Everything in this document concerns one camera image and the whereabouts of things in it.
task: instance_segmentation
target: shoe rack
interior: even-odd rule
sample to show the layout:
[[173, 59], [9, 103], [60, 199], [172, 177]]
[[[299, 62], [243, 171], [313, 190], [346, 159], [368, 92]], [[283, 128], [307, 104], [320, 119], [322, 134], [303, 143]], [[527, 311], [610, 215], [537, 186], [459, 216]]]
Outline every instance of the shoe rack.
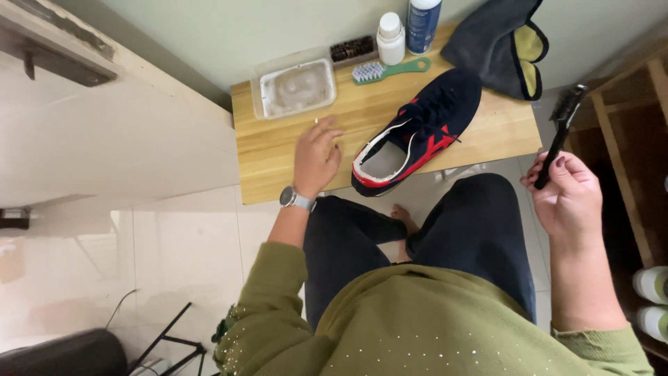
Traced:
[[[564, 146], [601, 180], [604, 238], [617, 295], [632, 324], [637, 310], [651, 305], [633, 291], [633, 273], [668, 262], [667, 72], [665, 42], [614, 76], [586, 81], [595, 88], [576, 114]], [[617, 212], [616, 195], [621, 196]], [[668, 345], [636, 332], [648, 354], [668, 361]]]

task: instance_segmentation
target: green sweater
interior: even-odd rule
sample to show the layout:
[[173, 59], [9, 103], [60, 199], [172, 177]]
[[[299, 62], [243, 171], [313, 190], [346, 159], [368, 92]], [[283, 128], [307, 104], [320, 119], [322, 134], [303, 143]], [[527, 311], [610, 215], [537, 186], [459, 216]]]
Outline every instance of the green sweater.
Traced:
[[214, 360], [223, 375], [652, 375], [630, 326], [558, 333], [464, 272], [402, 264], [368, 272], [329, 304], [315, 334], [297, 296], [304, 253], [261, 246]]

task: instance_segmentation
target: watch face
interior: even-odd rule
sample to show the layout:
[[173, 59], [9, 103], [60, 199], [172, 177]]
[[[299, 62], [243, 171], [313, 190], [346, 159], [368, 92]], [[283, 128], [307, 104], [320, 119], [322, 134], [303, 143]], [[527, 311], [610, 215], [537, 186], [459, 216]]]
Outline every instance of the watch face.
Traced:
[[295, 196], [295, 191], [292, 187], [285, 187], [283, 192], [281, 192], [281, 198], [279, 198], [279, 203], [283, 206], [290, 205]]

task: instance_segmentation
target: black pants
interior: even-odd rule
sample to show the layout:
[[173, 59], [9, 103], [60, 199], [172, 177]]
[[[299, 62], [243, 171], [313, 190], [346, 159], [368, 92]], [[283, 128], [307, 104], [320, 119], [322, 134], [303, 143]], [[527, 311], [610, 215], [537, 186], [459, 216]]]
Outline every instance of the black pants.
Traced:
[[[320, 197], [304, 240], [306, 314], [313, 330], [345, 285], [391, 266], [377, 244], [406, 239], [396, 219], [335, 196]], [[460, 270], [508, 293], [536, 322], [536, 298], [517, 196], [491, 173], [456, 181], [406, 240], [414, 264]]]

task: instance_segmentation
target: gray towel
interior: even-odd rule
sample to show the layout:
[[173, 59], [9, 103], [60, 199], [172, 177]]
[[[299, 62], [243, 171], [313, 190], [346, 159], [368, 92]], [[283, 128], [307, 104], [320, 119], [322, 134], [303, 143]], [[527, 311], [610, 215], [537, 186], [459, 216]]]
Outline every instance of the gray towel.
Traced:
[[530, 18], [542, 0], [488, 0], [455, 29], [441, 56], [473, 70], [485, 87], [511, 98], [537, 100], [540, 72], [533, 64], [549, 49]]

